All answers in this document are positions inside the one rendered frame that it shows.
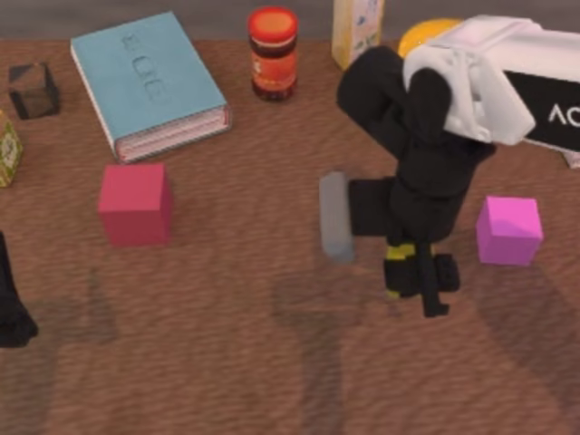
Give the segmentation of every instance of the yellow ball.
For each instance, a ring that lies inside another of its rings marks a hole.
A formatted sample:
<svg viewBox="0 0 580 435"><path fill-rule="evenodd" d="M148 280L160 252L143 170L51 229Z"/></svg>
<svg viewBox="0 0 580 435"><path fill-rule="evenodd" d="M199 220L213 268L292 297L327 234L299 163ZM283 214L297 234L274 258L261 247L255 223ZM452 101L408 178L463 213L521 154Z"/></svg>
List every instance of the yellow ball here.
<svg viewBox="0 0 580 435"><path fill-rule="evenodd" d="M459 23L461 20L458 19L440 18L414 25L399 42L399 56L405 57L416 46L426 43Z"/></svg>

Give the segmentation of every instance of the black plush toy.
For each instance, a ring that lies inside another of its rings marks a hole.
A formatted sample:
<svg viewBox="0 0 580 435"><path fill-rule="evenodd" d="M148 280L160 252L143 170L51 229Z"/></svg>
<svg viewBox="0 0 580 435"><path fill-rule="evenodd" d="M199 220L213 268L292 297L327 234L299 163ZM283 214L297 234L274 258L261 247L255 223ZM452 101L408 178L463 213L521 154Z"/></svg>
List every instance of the black plush toy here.
<svg viewBox="0 0 580 435"><path fill-rule="evenodd" d="M38 326L16 292L8 249L0 232L0 348L25 347L36 335Z"/></svg>
<svg viewBox="0 0 580 435"><path fill-rule="evenodd" d="M449 311L439 292L459 289L459 272L431 245L450 235L477 166L496 148L446 132L453 95L445 79L422 69L407 91L402 68L393 50L372 48L339 84L339 107L398 160L393 177L350 182L351 221L355 236L412 246L406 261L385 259L387 286L401 297L422 294L424 314L434 317Z"/></svg>

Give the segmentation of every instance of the black cube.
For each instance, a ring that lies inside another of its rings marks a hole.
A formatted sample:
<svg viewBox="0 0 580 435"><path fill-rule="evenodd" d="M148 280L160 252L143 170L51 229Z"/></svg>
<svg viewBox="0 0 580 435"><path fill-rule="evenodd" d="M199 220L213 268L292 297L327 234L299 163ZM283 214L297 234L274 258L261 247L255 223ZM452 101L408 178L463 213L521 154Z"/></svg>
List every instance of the black cube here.
<svg viewBox="0 0 580 435"><path fill-rule="evenodd" d="M46 63L10 67L10 99L21 120L31 120L59 112L58 89Z"/></svg>

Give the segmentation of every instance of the pink cube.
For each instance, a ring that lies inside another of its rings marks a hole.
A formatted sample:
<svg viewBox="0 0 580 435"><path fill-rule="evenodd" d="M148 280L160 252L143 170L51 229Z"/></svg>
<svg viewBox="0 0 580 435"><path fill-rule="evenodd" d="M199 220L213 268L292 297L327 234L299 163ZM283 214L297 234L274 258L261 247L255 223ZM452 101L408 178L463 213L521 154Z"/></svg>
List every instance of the pink cube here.
<svg viewBox="0 0 580 435"><path fill-rule="evenodd" d="M172 203L163 164L110 165L105 169L99 215L112 245L167 243Z"/></svg>
<svg viewBox="0 0 580 435"><path fill-rule="evenodd" d="M486 197L477 224L479 261L528 266L544 232L532 198Z"/></svg>

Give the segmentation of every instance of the brown surface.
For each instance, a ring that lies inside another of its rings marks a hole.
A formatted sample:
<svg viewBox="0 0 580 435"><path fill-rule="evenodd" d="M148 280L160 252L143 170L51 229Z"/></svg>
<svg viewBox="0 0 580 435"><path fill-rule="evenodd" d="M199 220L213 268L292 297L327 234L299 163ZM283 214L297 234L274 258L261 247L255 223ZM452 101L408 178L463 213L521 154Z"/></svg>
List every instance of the brown surface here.
<svg viewBox="0 0 580 435"><path fill-rule="evenodd" d="M358 243L354 266L320 253L319 177L393 167L336 109L328 45L301 46L284 105L251 94L245 43L198 48L235 128L157 159L177 202L172 244L117 250L95 212L112 157L67 43L0 42L2 71L48 60L63 94L60 116L17 122L24 162L0 191L42 328L0 352L0 434L580 433L580 173L530 146L486 163L446 246L463 290L451 316L425 320L419 300L383 300L381 240ZM485 194L539 199L533 266L479 264Z"/></svg>

